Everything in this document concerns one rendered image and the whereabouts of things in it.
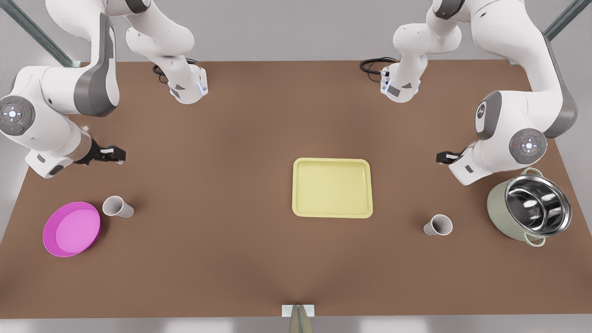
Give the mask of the green steel pot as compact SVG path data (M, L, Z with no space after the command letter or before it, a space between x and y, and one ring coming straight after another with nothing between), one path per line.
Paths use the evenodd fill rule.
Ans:
M487 213L505 236L534 248L564 232L573 217L572 206L560 187L532 167L490 191Z

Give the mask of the silver frame post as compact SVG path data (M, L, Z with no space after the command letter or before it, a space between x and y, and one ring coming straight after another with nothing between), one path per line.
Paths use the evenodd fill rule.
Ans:
M73 61L13 0L0 0L2 9L13 21L27 32L60 65L80 68L80 61Z
M592 3L592 0L571 0L571 3L548 25L543 31L543 35L548 42L552 41L564 28L571 23L586 7Z
M282 305L282 317L290 317L288 333L314 333L309 320L314 316L314 305Z

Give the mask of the pale yellow tray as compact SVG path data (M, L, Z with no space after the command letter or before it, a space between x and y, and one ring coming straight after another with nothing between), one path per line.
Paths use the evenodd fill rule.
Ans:
M357 159L298 158L293 164L291 206L299 217L370 217L370 165Z

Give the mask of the white cup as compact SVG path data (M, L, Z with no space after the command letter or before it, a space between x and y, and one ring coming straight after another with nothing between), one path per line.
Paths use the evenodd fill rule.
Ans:
M453 230L451 219L443 214L434 215L431 220L423 227L423 232L427 236L446 236Z
M120 196L110 196L103 205L102 211L108 216L131 218L135 209L126 203Z

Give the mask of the magenta round plate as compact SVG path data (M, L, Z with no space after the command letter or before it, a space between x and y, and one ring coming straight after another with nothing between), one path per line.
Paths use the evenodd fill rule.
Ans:
M101 217L93 205L68 203L47 219L42 235L43 245L51 255L71 257L93 246L101 230Z

